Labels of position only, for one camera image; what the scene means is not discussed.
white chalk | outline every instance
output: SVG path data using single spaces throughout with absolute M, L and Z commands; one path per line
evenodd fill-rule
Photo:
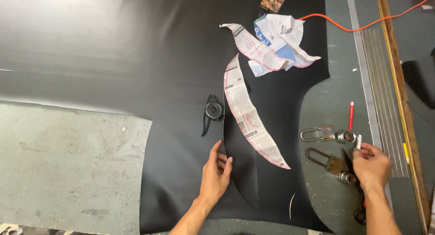
M 356 148 L 361 149 L 362 135 L 358 135 L 358 139 L 356 141 Z

red pen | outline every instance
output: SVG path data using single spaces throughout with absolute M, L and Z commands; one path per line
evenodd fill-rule
M 353 101 L 351 101 L 351 111 L 349 114 L 349 129 L 352 130 L 352 125 L 353 125 Z

yellow marker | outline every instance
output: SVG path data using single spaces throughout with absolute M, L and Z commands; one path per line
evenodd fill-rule
M 406 143 L 403 144 L 403 150 L 405 151 L 406 163 L 409 164 L 409 154 L 408 149 L 406 148 Z

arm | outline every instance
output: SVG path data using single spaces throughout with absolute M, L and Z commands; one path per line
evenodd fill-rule
M 367 143 L 353 152 L 353 168 L 361 182 L 366 202 L 367 234 L 401 235 L 384 189 L 391 172 L 391 160 L 379 148 Z
M 210 151 L 210 157 L 202 168 L 202 181 L 199 196 L 181 218 L 169 235 L 197 234 L 205 218 L 218 200 L 224 195 L 230 183 L 233 158 L 218 153 L 222 141 L 218 141 Z

black tape measure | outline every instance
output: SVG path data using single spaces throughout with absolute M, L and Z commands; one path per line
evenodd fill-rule
M 201 136 L 204 136 L 205 133 L 207 133 L 210 121 L 219 121 L 223 115 L 224 107 L 216 100 L 215 95 L 209 95 L 204 109 L 204 127 Z M 205 124 L 205 117 L 208 118 L 207 125 Z

